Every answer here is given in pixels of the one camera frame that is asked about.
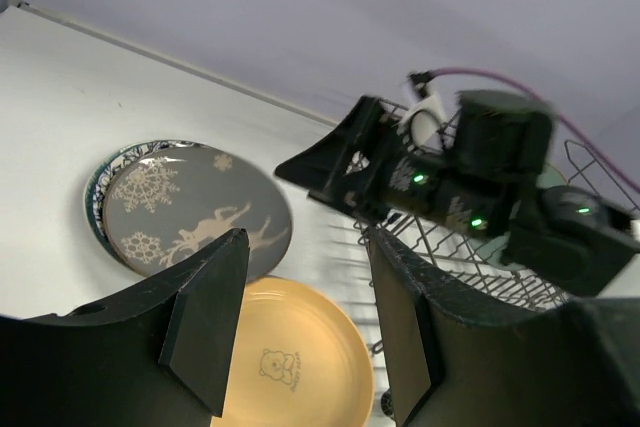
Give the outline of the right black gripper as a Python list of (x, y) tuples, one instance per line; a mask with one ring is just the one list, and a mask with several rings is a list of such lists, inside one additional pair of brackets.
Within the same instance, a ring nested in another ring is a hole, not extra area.
[[(458, 105), (452, 144), (422, 155), (384, 148), (373, 162), (372, 191), (387, 206), (451, 231), (499, 237), (516, 208), (536, 204), (555, 114), (542, 100), (501, 90), (461, 91)], [(378, 97), (360, 97), (325, 137), (279, 164), (275, 177), (338, 212), (355, 212), (356, 176), (346, 170), (384, 113)]]

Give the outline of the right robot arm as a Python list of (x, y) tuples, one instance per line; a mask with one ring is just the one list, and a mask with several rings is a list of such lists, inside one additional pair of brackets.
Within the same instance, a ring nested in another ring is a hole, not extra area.
[(454, 138), (437, 152), (416, 137), (424, 109), (396, 117), (364, 96), (275, 175), (363, 222), (399, 210), (467, 238), (505, 237), (504, 263), (569, 294), (598, 295), (639, 251), (632, 216), (581, 188), (539, 186), (556, 123), (548, 103), (491, 89), (457, 101)]

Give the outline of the dark olive plate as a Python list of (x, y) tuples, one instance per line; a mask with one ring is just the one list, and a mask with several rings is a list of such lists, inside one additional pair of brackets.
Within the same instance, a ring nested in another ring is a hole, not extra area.
[(103, 203), (119, 261), (143, 276), (171, 267), (232, 228), (247, 232), (247, 279), (270, 273), (293, 234), (288, 202), (271, 176), (213, 147), (169, 148), (125, 167)]

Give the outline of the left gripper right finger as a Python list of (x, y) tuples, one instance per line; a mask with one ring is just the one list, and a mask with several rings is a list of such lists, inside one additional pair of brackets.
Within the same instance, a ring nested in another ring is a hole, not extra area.
[(639, 302), (536, 313), (427, 263), (385, 231), (369, 259), (400, 426), (635, 426)]

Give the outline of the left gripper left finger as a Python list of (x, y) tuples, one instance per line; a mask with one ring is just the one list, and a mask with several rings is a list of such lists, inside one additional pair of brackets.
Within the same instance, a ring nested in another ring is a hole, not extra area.
[(1, 320), (5, 426), (207, 426), (223, 413), (249, 245), (183, 262), (59, 316)]

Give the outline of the teal patterned plate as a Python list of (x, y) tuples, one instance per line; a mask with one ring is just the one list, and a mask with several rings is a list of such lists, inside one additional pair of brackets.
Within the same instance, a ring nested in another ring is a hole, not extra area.
[(84, 212), (90, 229), (104, 250), (116, 261), (119, 257), (111, 246), (103, 225), (103, 203), (111, 182), (122, 169), (136, 160), (169, 148), (204, 147), (204, 144), (177, 139), (145, 141), (123, 147), (107, 157), (90, 176), (84, 189)]

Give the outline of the yellow plate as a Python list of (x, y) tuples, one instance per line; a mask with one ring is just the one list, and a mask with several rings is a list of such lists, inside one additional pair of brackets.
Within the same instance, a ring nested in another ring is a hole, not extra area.
[(335, 303), (282, 278), (246, 287), (223, 414), (212, 425), (362, 427), (374, 398), (368, 348)]

